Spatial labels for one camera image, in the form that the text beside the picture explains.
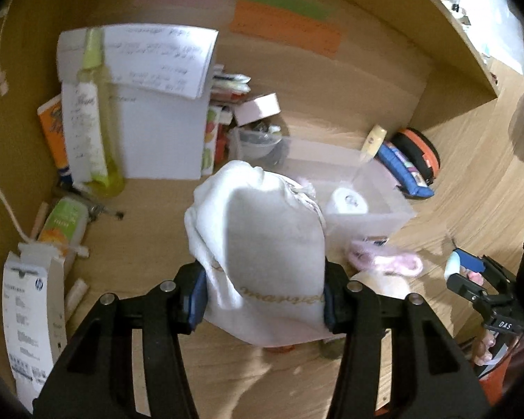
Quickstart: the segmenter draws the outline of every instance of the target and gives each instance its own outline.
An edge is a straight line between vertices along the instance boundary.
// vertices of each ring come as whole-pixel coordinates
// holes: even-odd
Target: metal screw
[[[176,284],[172,280],[165,280],[159,285],[162,292],[169,293],[176,288]]]
[[[359,293],[363,289],[363,284],[356,280],[348,282],[348,290],[352,293]]]
[[[101,296],[101,298],[99,298],[99,301],[101,301],[102,305],[108,306],[109,304],[112,304],[115,301],[115,295],[112,293],[105,293]]]
[[[411,293],[409,295],[409,302],[411,302],[412,304],[414,304],[415,306],[420,306],[423,304],[423,298],[421,297],[420,294],[417,294],[417,293]]]

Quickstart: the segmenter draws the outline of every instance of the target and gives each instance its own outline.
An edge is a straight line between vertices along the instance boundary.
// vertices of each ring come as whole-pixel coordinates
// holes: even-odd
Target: white drawstring bag
[[[324,220],[299,184],[231,161],[194,190],[184,223],[207,273],[207,321],[264,347],[331,336]]]

